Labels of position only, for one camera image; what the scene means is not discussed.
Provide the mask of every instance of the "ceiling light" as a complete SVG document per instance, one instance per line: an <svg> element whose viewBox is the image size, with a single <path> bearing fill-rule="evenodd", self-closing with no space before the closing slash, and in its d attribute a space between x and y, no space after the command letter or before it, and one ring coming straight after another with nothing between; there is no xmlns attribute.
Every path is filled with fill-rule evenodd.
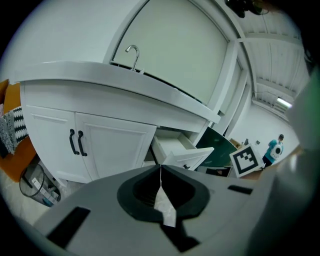
<svg viewBox="0 0 320 256"><path fill-rule="evenodd" d="M291 107L292 107L292 104L290 104L289 102L285 101L285 100L282 99L282 98L277 98L276 100L277 100L278 102L280 102L282 105L287 106L288 108L291 108Z"/></svg>

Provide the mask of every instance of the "white countertop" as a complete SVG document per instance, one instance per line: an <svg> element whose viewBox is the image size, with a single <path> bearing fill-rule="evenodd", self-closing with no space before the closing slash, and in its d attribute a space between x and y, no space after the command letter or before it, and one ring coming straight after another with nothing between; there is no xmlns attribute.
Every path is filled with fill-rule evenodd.
<svg viewBox="0 0 320 256"><path fill-rule="evenodd" d="M218 123L220 116L192 97L149 76L98 62L55 61L26 66L15 81L68 80L114 87L144 95Z"/></svg>

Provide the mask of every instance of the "black cabinet handle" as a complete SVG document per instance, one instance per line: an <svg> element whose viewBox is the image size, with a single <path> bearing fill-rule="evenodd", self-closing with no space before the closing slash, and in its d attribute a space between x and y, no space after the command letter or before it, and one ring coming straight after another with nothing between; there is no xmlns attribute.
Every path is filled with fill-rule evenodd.
<svg viewBox="0 0 320 256"><path fill-rule="evenodd" d="M84 148L82 147L82 143L81 143L81 137L84 135L84 133L82 132L82 130L80 130L78 132L79 134L79 137L78 137L78 144L79 144L79 149L80 149L80 152L81 152L81 155L83 157L86 157L87 156L87 153L84 152Z"/></svg>
<svg viewBox="0 0 320 256"><path fill-rule="evenodd" d="M74 141L72 140L72 136L75 134L75 130L74 129L70 129L70 136L69 136L69 141L70 141L70 145L72 148L72 151L75 155L79 155L79 152L76 151L75 149L75 145L74 145Z"/></svg>

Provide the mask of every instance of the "open drawer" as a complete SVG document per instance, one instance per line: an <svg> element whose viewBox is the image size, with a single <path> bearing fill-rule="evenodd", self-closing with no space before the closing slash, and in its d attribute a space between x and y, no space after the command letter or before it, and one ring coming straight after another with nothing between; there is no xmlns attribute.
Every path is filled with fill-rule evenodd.
<svg viewBox="0 0 320 256"><path fill-rule="evenodd" d="M157 130L151 147L159 164L195 170L214 150L196 148L181 132Z"/></svg>

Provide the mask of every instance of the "faucet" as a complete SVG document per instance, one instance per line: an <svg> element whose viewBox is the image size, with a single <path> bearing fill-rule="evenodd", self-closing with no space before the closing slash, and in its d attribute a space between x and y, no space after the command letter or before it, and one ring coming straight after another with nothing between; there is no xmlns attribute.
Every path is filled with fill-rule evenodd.
<svg viewBox="0 0 320 256"><path fill-rule="evenodd" d="M136 65L137 65L137 61L138 61L138 59L139 59L140 51L139 51L139 48L138 48L137 46L135 46L135 45L132 44L132 45L130 45L130 46L125 50L125 52L128 53L128 52L131 50L131 48L135 49L135 51L136 51L135 62L134 62L134 64L133 64L133 68L131 68L131 70L132 70L132 71L136 71Z"/></svg>

